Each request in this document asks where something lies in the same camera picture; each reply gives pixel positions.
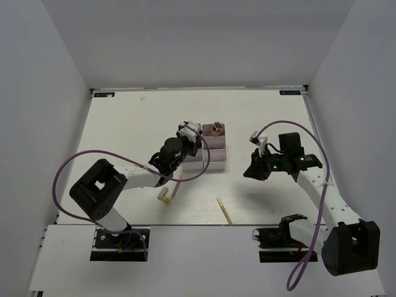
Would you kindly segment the marker tube with pink cap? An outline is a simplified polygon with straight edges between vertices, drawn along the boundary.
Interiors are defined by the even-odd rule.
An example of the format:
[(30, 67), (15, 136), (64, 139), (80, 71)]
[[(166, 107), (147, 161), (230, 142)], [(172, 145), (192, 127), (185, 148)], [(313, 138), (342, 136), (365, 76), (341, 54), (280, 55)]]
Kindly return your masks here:
[(223, 130), (224, 124), (220, 121), (216, 121), (211, 125), (209, 135), (213, 137), (219, 136), (222, 134)]

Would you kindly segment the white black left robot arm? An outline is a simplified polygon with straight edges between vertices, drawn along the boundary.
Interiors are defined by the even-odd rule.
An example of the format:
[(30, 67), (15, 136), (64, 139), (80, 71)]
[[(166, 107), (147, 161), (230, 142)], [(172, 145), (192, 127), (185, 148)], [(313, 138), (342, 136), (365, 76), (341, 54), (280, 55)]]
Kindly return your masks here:
[(175, 137), (165, 140), (160, 151), (147, 165), (135, 168), (114, 166), (102, 158), (96, 161), (71, 187), (69, 195), (88, 218), (110, 231), (110, 240), (118, 247), (130, 242), (127, 221), (115, 209), (120, 194), (138, 187), (160, 187), (187, 157), (194, 157), (201, 146), (202, 126), (192, 121), (179, 125)]

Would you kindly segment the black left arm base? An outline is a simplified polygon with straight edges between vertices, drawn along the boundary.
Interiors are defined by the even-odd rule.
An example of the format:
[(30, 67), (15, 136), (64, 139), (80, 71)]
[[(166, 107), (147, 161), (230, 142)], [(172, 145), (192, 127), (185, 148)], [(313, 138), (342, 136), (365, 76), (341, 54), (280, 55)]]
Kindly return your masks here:
[(97, 229), (90, 252), (91, 262), (146, 262), (150, 239), (150, 229), (137, 229), (144, 241), (146, 249), (140, 236), (129, 233), (119, 236), (108, 234), (104, 230)]

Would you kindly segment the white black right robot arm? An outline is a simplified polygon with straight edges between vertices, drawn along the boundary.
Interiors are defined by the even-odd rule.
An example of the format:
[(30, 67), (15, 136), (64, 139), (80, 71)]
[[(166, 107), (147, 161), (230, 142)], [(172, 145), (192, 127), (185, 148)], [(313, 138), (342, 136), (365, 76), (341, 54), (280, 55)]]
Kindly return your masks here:
[(275, 231), (259, 229), (261, 248), (302, 248), (314, 245), (327, 271), (333, 276), (374, 270), (378, 265), (380, 229), (374, 221), (363, 220), (352, 210), (333, 185), (325, 181), (325, 170), (313, 154), (305, 154), (297, 132), (280, 134), (280, 148), (269, 150), (267, 136), (254, 132), (250, 142), (257, 145), (245, 178), (265, 181), (271, 173), (285, 172), (322, 210), (325, 227), (312, 236), (315, 226), (305, 215), (283, 217)]

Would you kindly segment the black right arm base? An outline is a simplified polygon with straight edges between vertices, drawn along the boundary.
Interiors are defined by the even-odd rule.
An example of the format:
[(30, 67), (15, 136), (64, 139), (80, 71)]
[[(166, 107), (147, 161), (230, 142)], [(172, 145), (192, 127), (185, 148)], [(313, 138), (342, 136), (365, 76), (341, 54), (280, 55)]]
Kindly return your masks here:
[(255, 228), (252, 237), (259, 243), (259, 262), (264, 264), (297, 264), (309, 250), (303, 243), (293, 239), (286, 243), (279, 228)]

